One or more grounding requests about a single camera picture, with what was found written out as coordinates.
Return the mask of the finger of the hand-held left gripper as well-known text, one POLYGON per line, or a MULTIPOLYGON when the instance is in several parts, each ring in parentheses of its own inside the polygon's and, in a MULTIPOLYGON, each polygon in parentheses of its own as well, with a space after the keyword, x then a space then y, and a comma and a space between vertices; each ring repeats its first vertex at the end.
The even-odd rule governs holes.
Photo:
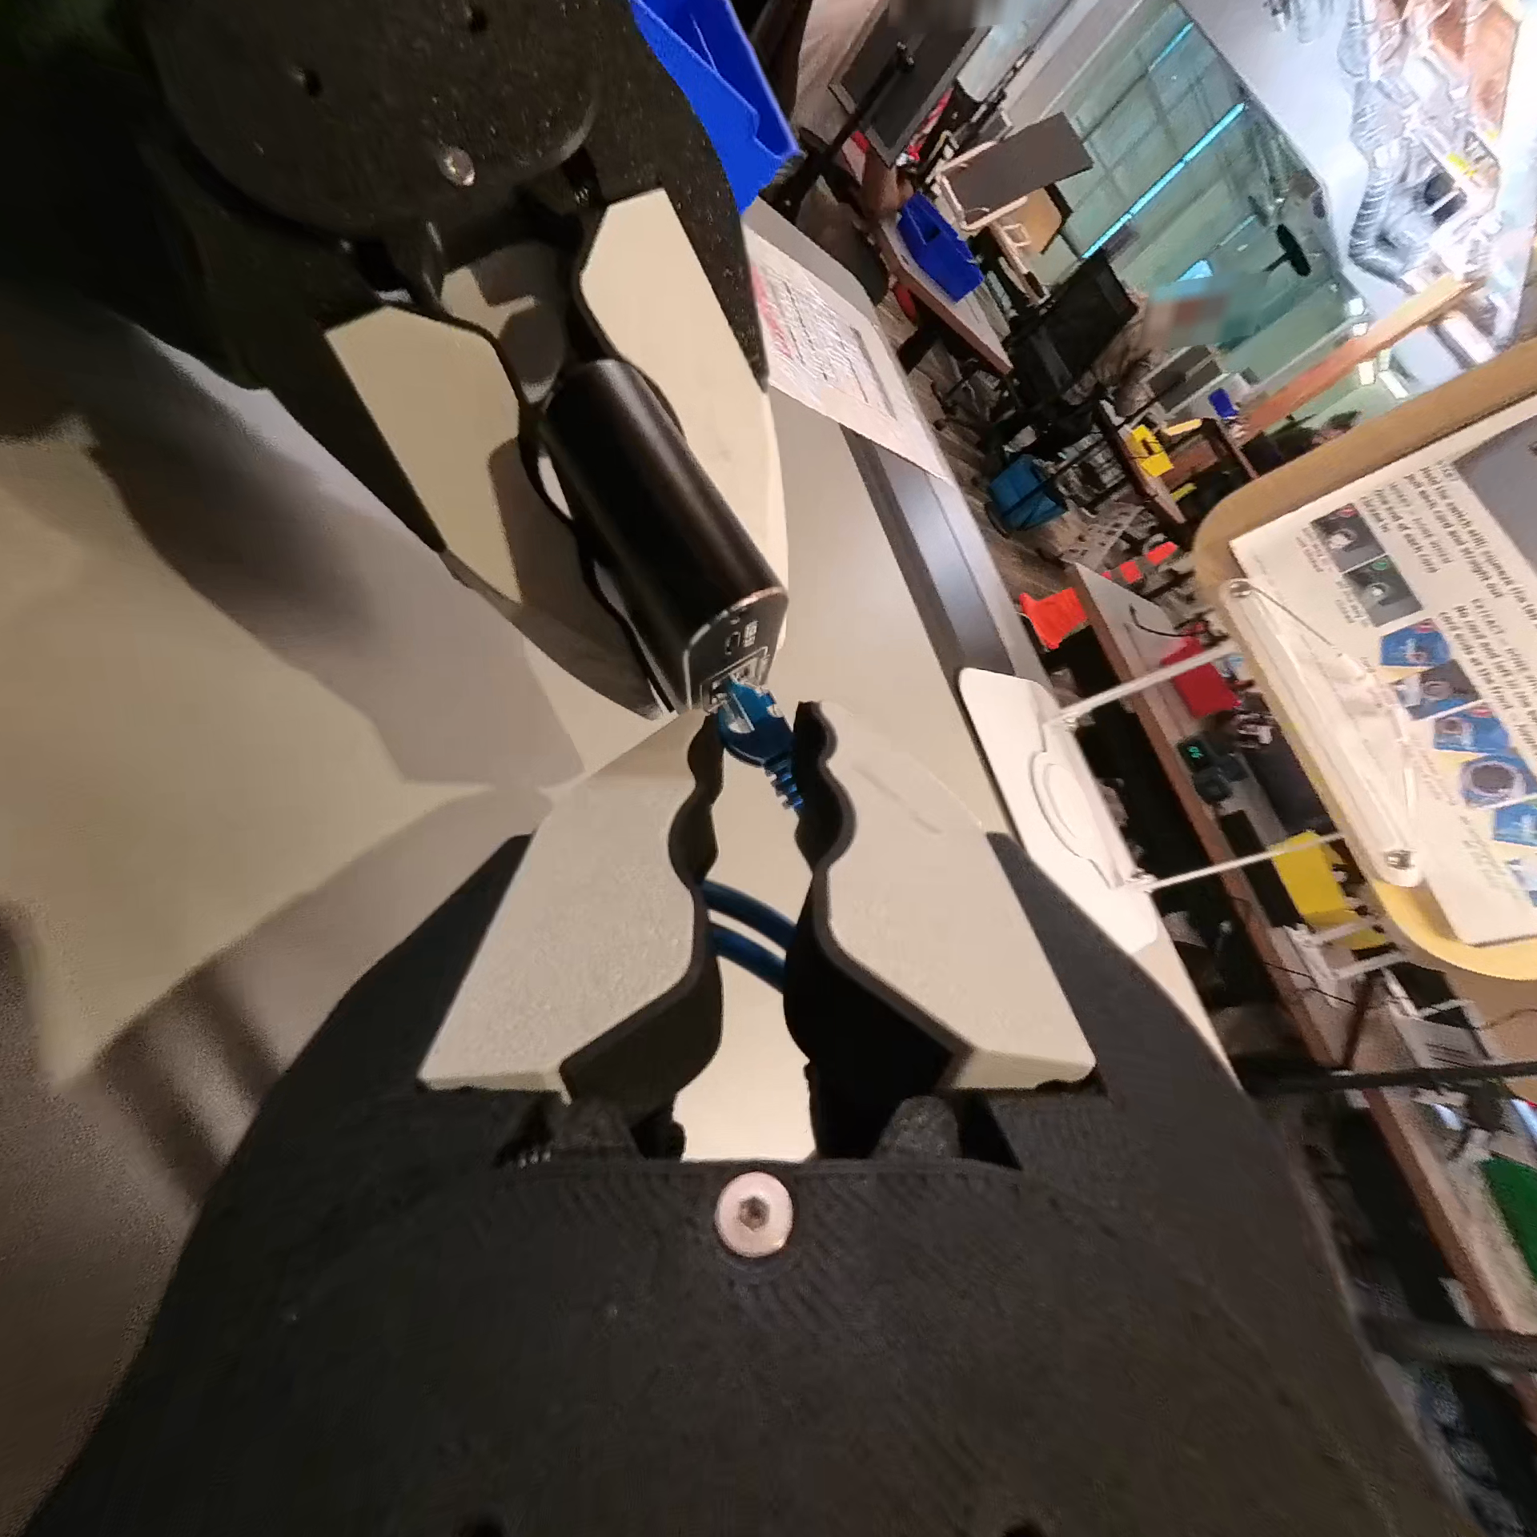
POLYGON ((757 380, 664 191, 596 220, 579 296, 612 351, 634 362, 773 576, 788 584, 779 437, 757 380))
POLYGON ((522 243, 452 269, 444 317, 385 303, 326 344, 401 466, 444 563, 508 612, 576 612, 579 548, 529 479, 522 400, 565 360, 552 253, 522 243))

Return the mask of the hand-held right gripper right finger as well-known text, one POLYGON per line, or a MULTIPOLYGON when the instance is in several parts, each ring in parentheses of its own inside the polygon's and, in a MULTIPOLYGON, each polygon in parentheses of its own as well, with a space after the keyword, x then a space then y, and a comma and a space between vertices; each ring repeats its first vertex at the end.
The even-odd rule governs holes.
POLYGON ((1096 1059, 998 840, 844 706, 791 726, 807 887, 783 1016, 815 1135, 881 1135, 918 1096, 1084 1083, 1096 1059))

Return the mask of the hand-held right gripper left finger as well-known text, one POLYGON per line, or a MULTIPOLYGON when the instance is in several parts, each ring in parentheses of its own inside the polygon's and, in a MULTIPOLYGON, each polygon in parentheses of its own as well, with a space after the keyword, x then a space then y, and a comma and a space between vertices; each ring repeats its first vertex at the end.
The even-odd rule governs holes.
POLYGON ((721 746, 674 718, 553 803, 490 915, 421 1065, 431 1090, 671 1108, 721 1037, 702 882, 721 746))

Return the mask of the black ethernet port adapter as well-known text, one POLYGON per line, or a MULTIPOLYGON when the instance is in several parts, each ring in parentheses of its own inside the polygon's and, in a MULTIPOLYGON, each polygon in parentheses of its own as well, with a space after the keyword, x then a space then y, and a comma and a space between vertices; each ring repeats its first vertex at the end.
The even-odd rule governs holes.
POLYGON ((719 711, 735 685, 763 688, 788 589, 627 360, 576 362, 536 424, 604 603, 661 699, 719 711))

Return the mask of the printed paper sheet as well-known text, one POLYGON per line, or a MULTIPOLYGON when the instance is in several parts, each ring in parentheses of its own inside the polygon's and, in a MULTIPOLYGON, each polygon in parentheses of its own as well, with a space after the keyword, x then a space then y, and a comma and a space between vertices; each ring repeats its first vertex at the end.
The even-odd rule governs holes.
POLYGON ((753 228, 744 232, 744 247, 772 386, 952 486, 873 317, 753 228))

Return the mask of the dark flat panel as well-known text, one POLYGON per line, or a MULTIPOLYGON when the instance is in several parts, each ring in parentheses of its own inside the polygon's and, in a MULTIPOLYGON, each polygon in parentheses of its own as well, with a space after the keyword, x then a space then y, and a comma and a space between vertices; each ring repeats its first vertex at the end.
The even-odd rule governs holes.
POLYGON ((1093 167, 1092 152, 1063 110, 1024 125, 983 146, 948 173, 952 201, 965 227, 977 228, 1049 183, 1093 167))

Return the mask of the yellow box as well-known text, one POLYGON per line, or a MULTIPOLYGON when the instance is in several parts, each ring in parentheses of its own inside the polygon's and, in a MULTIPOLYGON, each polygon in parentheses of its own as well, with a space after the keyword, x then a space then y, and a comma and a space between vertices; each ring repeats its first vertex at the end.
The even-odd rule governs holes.
POLYGON ((1266 849, 1278 894, 1264 896, 1274 928, 1335 932, 1328 945, 1358 950, 1362 946, 1354 899, 1345 894, 1345 865, 1338 847, 1319 836, 1291 836, 1266 849))

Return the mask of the red box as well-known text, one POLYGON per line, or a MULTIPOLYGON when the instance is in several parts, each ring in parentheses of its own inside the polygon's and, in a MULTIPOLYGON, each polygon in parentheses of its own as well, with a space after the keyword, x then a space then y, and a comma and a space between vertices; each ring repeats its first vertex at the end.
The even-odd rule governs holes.
POLYGON ((1166 665, 1200 656, 1200 665, 1181 671, 1173 689, 1181 697, 1190 720, 1225 718, 1239 711, 1239 692, 1223 670, 1223 656, 1215 642, 1200 636, 1182 636, 1165 656, 1166 665))

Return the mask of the white sign stand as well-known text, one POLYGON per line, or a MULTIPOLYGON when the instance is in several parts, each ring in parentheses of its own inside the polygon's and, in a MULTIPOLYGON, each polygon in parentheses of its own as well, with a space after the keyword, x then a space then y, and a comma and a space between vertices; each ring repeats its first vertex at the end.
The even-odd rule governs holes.
POLYGON ((1395 934, 1535 980, 1535 394, 1329 491, 1254 483, 1197 544, 1395 934))

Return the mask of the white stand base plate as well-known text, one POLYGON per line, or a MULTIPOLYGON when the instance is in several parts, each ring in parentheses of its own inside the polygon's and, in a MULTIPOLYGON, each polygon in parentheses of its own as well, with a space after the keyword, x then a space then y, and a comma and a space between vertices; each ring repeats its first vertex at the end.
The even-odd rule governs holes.
POLYGON ((1050 689, 981 668, 955 685, 1021 849, 1124 954, 1148 950, 1160 912, 1050 689))

